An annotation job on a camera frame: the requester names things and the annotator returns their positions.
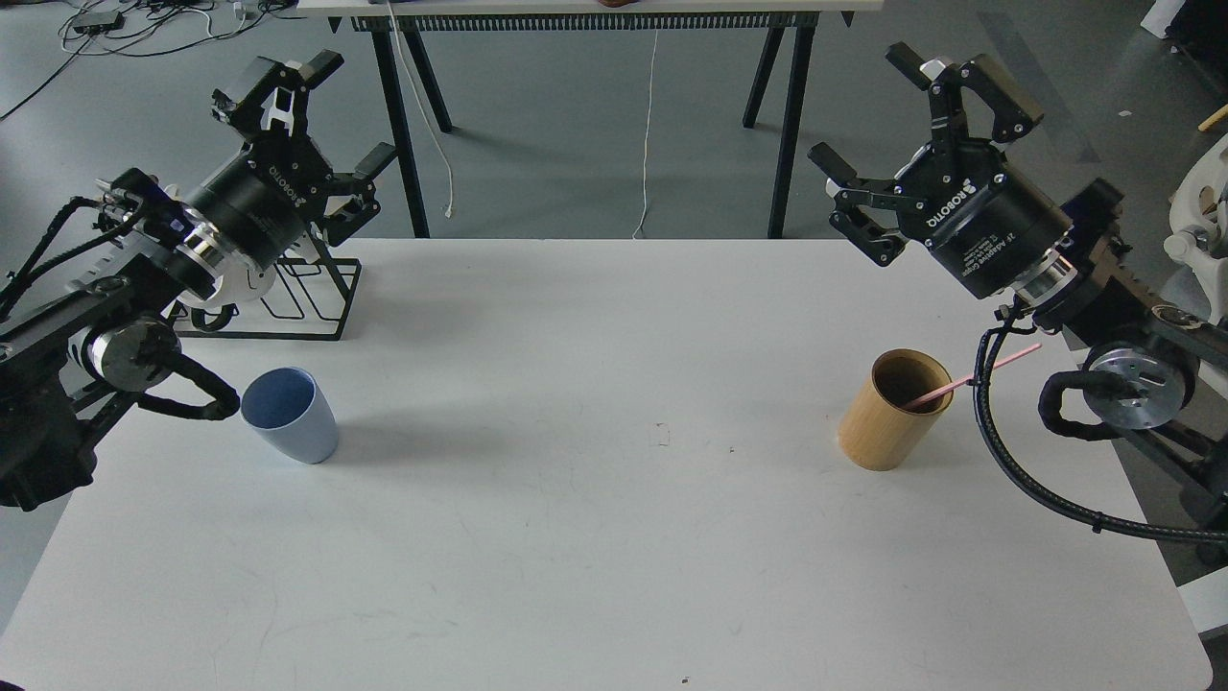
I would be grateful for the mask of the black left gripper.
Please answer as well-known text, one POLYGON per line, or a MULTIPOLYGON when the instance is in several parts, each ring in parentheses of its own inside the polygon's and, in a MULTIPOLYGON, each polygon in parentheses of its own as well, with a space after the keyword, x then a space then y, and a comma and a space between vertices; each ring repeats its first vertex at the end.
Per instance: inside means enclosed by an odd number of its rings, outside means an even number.
POLYGON ((332 176, 308 134, 309 95, 341 66, 336 52, 316 53, 303 64, 257 56, 236 82, 212 91, 215 122, 243 145, 188 194, 187 206, 258 268, 268 268, 311 225, 325 245, 338 248, 379 214, 375 179, 395 160, 395 146, 376 144, 355 171, 332 176))

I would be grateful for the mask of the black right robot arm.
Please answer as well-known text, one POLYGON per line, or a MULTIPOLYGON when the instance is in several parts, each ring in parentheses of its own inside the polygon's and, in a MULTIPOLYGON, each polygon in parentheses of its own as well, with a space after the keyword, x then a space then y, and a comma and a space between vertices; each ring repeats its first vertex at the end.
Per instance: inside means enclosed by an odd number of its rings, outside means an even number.
POLYGON ((1013 169, 1005 144, 1035 130, 1041 107, 991 56, 964 63, 925 60, 904 42, 889 61, 930 102, 930 140, 890 179, 869 179, 826 144, 810 161, 828 176, 829 220, 880 268, 907 242, 974 298, 1014 295, 982 333, 971 376, 977 427, 993 460, 1027 497, 1093 531, 1185 542, 1200 555, 1226 556, 1226 439, 1180 423, 1202 369, 1226 368, 1226 331, 1162 299, 1122 265, 1127 247, 1117 221, 1122 193, 1104 179, 1068 203, 1013 169), (1061 497, 1012 455, 991 411, 992 368, 1018 322, 1034 331, 1071 333, 1087 346, 1078 369, 1052 373, 1038 412, 1056 436, 1125 439, 1174 477, 1200 490, 1189 515, 1196 528, 1172 528, 1104 514, 1061 497))

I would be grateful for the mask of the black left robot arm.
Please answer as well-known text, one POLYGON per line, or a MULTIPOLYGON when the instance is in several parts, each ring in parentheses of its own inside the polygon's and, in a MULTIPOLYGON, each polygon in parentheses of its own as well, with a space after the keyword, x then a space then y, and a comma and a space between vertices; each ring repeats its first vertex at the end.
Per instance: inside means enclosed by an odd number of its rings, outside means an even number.
POLYGON ((96 446, 131 407, 223 420, 239 394, 181 350, 176 306, 219 309, 262 298, 285 253, 332 261, 379 204, 395 160, 377 144, 336 172, 309 136, 313 90, 343 56, 255 58, 216 122, 242 146, 188 194, 128 169, 71 198, 2 288, 2 504, 25 512, 92 482, 96 446))

